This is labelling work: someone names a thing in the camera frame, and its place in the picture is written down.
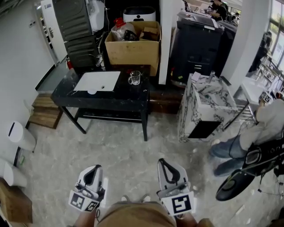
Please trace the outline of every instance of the black table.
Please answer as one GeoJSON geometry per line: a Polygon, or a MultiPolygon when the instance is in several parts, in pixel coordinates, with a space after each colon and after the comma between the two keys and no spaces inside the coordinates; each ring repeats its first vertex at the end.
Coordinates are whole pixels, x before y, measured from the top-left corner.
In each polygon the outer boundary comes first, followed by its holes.
{"type": "Polygon", "coordinates": [[[89,94],[86,91],[74,91],[83,74],[70,70],[54,90],[51,99],[58,105],[77,128],[86,131],[77,122],[79,117],[142,123],[144,140],[147,141],[147,121],[149,102],[150,66],[120,66],[121,71],[113,91],[98,91],[89,94]],[[129,73],[133,70],[141,72],[139,85],[128,83],[129,73]],[[66,107],[77,107],[73,117],[66,107]]]}

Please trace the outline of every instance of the marble pedestal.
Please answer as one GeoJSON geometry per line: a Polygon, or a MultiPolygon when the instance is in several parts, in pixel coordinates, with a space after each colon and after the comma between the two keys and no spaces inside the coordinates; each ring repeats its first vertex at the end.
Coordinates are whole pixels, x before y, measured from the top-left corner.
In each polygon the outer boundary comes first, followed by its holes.
{"type": "Polygon", "coordinates": [[[180,142],[210,141],[218,138],[224,126],[237,115],[237,106],[227,85],[207,76],[197,82],[190,78],[180,105],[178,138],[180,142]]]}

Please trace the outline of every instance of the marble base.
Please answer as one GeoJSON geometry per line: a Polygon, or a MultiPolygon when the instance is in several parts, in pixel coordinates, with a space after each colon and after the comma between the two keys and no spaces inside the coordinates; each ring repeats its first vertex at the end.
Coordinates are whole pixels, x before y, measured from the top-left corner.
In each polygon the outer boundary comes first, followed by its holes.
{"type": "Polygon", "coordinates": [[[191,79],[188,80],[177,114],[180,142],[213,140],[220,136],[224,126],[237,115],[237,106],[224,82],[216,78],[212,85],[206,85],[206,79],[206,76],[201,76],[197,83],[191,79]],[[204,121],[205,124],[206,121],[220,122],[220,124],[206,138],[189,138],[200,121],[204,121]]]}

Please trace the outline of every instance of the glass mug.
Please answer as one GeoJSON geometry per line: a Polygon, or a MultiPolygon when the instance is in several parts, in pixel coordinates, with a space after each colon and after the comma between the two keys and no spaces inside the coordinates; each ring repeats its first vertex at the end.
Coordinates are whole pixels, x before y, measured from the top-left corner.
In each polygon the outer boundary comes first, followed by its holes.
{"type": "Polygon", "coordinates": [[[141,76],[140,71],[132,71],[130,73],[130,77],[128,78],[129,84],[133,84],[133,85],[140,84],[140,76],[141,76]]]}

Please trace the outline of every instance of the person sitting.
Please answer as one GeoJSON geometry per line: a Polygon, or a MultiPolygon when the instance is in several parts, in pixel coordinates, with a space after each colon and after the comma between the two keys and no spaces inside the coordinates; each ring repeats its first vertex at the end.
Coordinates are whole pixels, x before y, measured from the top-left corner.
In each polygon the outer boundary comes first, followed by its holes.
{"type": "Polygon", "coordinates": [[[256,120],[259,122],[247,129],[241,135],[231,138],[226,142],[215,140],[209,151],[210,155],[219,158],[231,158],[220,164],[215,170],[215,176],[227,176],[235,169],[243,166],[245,155],[254,143],[256,145],[282,137],[284,128],[284,101],[277,99],[268,106],[264,106],[264,100],[256,111],[256,120]]]}
{"type": "Polygon", "coordinates": [[[212,16],[212,18],[215,19],[216,21],[226,20],[228,15],[228,6],[225,3],[223,3],[222,0],[214,0],[213,5],[215,5],[213,9],[217,8],[216,12],[215,11],[208,12],[212,16]]]}

